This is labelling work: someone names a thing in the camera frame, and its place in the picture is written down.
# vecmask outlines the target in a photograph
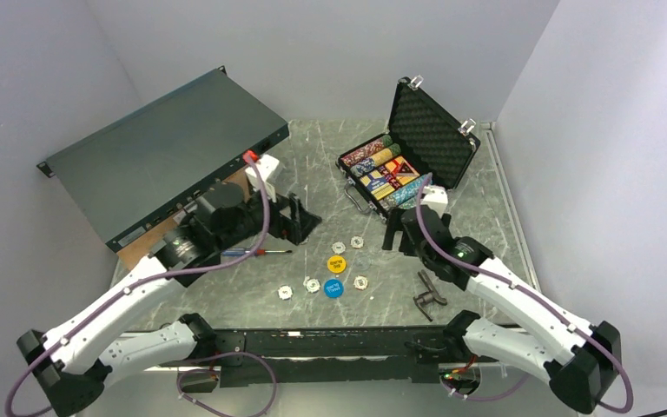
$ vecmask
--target table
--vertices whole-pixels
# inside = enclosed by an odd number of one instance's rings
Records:
[[[130,330],[155,330],[185,313],[199,313],[214,328],[329,328],[358,326],[412,326],[429,324],[415,307],[413,297],[426,291],[416,273],[423,269],[415,257],[381,249],[385,224],[377,215],[363,215],[343,193],[346,184],[334,162],[340,154],[381,133],[386,120],[297,120],[290,123],[290,137],[268,152],[278,158],[283,170],[274,181],[278,193],[294,192],[305,207],[319,215],[323,223],[304,245],[295,246],[268,236],[263,248],[287,249],[291,255],[267,255],[236,268],[204,275],[188,290],[167,300],[135,322]],[[502,183],[501,168],[494,148],[477,129],[482,146],[461,184],[448,192],[451,231],[469,235],[490,248],[513,272],[533,287],[532,265],[526,260],[525,243],[515,227],[509,195]],[[364,237],[362,249],[351,248],[354,235]],[[339,276],[344,294],[337,299],[322,291],[309,294],[306,277],[321,283],[333,278],[327,259],[331,246],[344,242],[348,267]],[[356,266],[369,260],[369,267]],[[126,271],[117,268],[115,284]],[[369,287],[359,291],[354,278],[364,275]],[[462,309],[472,310],[498,324],[512,321],[495,307],[456,286],[439,281],[433,274],[447,306],[429,305],[432,324],[447,324]],[[277,290],[293,288],[292,299],[283,301]]]

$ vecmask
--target screwdriver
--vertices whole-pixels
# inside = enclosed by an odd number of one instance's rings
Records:
[[[244,254],[249,253],[249,249],[245,248],[231,248],[224,250],[221,252],[221,255],[223,256],[243,256]],[[254,256],[260,256],[260,255],[280,255],[280,254],[292,254],[293,250],[288,249],[288,250],[266,250],[266,249],[257,249],[257,252],[254,254]]]

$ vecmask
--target poker chip case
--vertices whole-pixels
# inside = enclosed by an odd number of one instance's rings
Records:
[[[385,220],[392,208],[380,203],[381,200],[367,189],[357,167],[348,166],[344,162],[344,158],[357,149],[370,142],[382,142],[381,138],[389,135],[392,146],[399,147],[400,155],[420,175],[433,173],[433,184],[445,189],[459,185],[479,149],[480,141],[471,133],[476,123],[472,119],[465,122],[456,120],[420,87],[422,82],[421,76],[400,78],[386,130],[341,154],[336,160],[336,166],[347,179],[344,192],[362,213],[374,211]],[[351,189],[356,189],[368,207],[362,208],[350,194]]]

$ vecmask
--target blue button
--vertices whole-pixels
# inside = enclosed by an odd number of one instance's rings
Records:
[[[339,280],[328,280],[323,284],[323,292],[328,298],[339,298],[344,294],[344,284]]]

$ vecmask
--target metal latch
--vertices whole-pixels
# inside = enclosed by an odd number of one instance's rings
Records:
[[[423,83],[423,77],[420,75],[414,76],[412,80],[407,84],[411,90],[415,91]]]
[[[459,127],[459,133],[464,136],[469,135],[469,132],[471,132],[475,126],[477,126],[477,123],[474,122],[473,119],[466,119],[463,123],[461,123],[461,127]]]

